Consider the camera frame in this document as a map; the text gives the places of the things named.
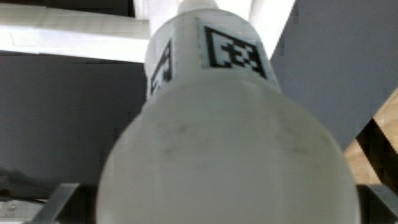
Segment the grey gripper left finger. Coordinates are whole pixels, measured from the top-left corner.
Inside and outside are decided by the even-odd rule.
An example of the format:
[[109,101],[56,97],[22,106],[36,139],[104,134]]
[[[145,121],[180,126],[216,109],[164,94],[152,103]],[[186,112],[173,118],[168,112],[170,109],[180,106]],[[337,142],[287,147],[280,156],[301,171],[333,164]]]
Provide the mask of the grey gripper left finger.
[[77,193],[81,184],[63,183],[52,193],[51,199],[31,221],[31,224],[61,224],[59,217]]

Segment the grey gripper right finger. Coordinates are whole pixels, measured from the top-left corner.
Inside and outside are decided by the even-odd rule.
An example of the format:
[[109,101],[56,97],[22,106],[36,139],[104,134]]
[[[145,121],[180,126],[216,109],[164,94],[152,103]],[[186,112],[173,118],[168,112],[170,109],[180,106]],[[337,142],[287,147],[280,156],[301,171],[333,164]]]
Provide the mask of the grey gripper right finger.
[[398,224],[398,194],[383,184],[365,186],[363,224]]

